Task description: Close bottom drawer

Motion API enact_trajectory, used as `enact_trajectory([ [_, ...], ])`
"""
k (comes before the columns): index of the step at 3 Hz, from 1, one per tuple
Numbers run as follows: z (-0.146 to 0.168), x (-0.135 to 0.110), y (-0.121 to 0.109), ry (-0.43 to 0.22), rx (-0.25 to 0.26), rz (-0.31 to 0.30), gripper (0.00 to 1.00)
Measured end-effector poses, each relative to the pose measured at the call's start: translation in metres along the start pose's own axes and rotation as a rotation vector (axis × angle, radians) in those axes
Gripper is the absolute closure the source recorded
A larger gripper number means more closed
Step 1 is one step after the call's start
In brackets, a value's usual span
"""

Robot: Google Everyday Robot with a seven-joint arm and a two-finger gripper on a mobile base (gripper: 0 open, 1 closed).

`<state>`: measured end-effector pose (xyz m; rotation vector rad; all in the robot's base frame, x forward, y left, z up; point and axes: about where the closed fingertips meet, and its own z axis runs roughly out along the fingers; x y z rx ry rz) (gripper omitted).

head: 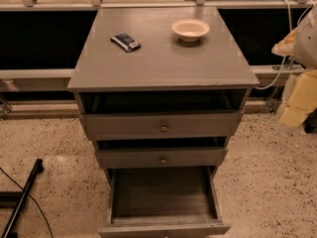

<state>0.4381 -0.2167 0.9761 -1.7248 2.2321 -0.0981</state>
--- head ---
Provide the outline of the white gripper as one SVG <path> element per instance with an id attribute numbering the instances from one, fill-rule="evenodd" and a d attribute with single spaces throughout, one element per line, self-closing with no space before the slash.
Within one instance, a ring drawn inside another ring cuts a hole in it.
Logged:
<path id="1" fill-rule="evenodd" d="M 297 30 L 292 30 L 283 40 L 273 46 L 277 56 L 293 56 Z M 276 117 L 276 129 L 290 134 L 299 129 L 309 114 L 317 108 L 317 69 L 309 68 L 300 75 L 291 74 L 282 93 Z"/>

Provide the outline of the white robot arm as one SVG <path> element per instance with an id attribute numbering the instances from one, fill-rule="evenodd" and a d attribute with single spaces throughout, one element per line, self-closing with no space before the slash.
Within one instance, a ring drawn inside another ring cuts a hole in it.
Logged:
<path id="1" fill-rule="evenodd" d="M 294 30 L 275 44 L 271 52 L 292 56 L 306 67 L 305 72 L 298 76 L 292 74 L 286 81 L 276 114 L 277 130 L 291 133 L 317 109 L 317 7 L 313 7 Z"/>

